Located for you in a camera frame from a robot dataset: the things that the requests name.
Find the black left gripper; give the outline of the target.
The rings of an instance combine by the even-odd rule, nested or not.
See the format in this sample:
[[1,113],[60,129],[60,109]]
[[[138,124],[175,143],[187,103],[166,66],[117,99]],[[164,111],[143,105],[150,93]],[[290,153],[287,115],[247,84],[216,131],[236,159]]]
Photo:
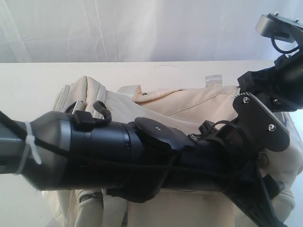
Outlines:
[[223,168],[210,180],[208,191],[224,193],[258,227],[273,227],[275,213],[258,169],[258,153],[243,140],[208,137],[208,141],[222,149],[215,160]]

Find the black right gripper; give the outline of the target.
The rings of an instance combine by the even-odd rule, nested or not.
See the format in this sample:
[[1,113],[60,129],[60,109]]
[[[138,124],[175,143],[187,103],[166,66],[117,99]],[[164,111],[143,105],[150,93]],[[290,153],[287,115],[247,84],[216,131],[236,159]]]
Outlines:
[[241,91],[265,91],[273,88],[274,97],[264,92],[255,96],[272,112],[303,109],[303,55],[281,55],[270,68],[247,71],[237,81]]

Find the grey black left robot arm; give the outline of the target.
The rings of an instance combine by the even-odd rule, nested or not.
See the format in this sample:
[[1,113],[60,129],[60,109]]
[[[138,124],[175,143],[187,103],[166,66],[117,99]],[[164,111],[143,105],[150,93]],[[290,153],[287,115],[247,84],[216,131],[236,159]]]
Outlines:
[[22,174],[36,189],[106,189],[111,196],[143,203],[162,189],[201,190],[213,183],[259,227],[279,227],[271,199],[279,187],[262,176],[257,128],[239,118],[205,121],[186,135],[155,120],[104,119],[89,112],[49,112],[33,122],[0,116],[0,172]]

